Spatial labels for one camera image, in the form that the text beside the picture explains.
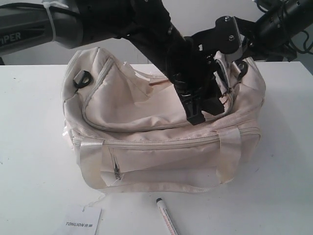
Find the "cream bag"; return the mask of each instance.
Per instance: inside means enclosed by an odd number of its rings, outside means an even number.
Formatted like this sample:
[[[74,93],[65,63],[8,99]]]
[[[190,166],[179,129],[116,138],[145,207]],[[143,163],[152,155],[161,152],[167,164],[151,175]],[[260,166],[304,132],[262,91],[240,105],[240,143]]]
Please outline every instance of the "cream bag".
[[[103,192],[205,192],[231,181],[260,139],[266,86],[251,58],[240,81],[236,65],[219,52],[215,59],[226,74],[226,82],[216,74],[225,112],[192,126],[160,72],[136,71],[102,48],[78,51],[62,101],[86,183]]]

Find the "white table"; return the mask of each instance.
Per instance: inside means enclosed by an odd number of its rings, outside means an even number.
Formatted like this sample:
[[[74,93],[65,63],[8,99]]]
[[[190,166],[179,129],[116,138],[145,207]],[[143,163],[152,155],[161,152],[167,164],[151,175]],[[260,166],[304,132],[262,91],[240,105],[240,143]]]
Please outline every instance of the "white table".
[[[229,185],[209,193],[110,194],[99,235],[162,235],[163,197],[182,235],[313,234],[313,77],[299,63],[259,63],[267,83],[263,138]],[[150,65],[137,69],[149,71]],[[0,234],[50,235],[68,205],[101,193],[63,139],[65,66],[0,67]]]

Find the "bag strap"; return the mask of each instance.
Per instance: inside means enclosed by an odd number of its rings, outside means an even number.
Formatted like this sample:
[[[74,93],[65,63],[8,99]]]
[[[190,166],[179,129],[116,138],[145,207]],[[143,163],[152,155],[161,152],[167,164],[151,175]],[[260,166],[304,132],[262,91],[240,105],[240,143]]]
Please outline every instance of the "bag strap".
[[[237,127],[217,131],[220,137],[221,154],[217,164],[217,176],[220,184],[230,182],[236,173],[241,157],[241,135]],[[121,186],[107,186],[101,177],[103,140],[84,138],[80,151],[80,167],[88,186],[102,192],[208,192],[211,188],[201,188],[179,183],[134,183]]]

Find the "paper tag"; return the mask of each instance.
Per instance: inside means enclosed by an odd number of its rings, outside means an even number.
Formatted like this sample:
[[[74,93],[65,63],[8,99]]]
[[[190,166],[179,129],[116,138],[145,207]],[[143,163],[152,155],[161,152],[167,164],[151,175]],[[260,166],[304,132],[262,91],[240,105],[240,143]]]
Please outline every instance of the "paper tag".
[[[72,205],[61,227],[53,235],[95,235],[101,208]]]

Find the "white marker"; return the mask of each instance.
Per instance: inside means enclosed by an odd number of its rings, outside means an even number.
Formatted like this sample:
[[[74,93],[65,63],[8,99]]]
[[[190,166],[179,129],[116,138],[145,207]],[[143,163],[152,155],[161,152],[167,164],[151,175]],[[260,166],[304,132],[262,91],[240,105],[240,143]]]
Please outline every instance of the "white marker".
[[[165,221],[167,228],[170,231],[170,235],[179,235],[177,229],[174,227],[174,224],[171,220],[170,214],[169,214],[169,212],[166,208],[166,205],[165,205],[164,201],[162,200],[162,198],[158,198],[156,200],[156,204],[157,204],[158,208],[160,209],[160,212],[162,214],[162,217]]]

